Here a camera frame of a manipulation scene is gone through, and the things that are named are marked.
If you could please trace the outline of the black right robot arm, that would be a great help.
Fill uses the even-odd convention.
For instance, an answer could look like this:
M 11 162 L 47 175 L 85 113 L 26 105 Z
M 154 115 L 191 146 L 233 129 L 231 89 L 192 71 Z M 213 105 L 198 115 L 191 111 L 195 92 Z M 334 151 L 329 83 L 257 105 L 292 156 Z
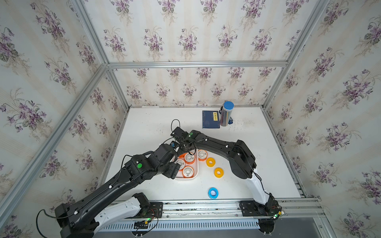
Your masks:
M 267 192 L 262 178 L 258 175 L 256 158 L 242 141 L 223 141 L 196 130 L 186 132 L 175 128 L 171 137 L 181 153 L 193 150 L 205 150 L 225 158 L 232 173 L 247 183 L 253 198 L 240 201 L 240 209 L 244 217 L 264 217 L 266 220 L 277 220 L 282 215 L 282 207 L 274 196 Z

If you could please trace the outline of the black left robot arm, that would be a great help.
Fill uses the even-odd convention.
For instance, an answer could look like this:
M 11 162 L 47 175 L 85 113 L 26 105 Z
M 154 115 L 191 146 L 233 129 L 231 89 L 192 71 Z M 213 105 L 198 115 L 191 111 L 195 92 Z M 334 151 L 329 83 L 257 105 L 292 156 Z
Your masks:
M 132 218 L 149 211 L 150 203 L 143 193 L 136 193 L 127 201 L 112 203 L 127 191 L 156 175 L 174 179 L 180 165 L 173 162 L 176 151 L 161 144 L 155 151 L 137 154 L 121 169 L 87 197 L 71 205 L 61 204 L 55 209 L 55 218 L 63 238 L 92 238 L 106 226 L 124 218 Z

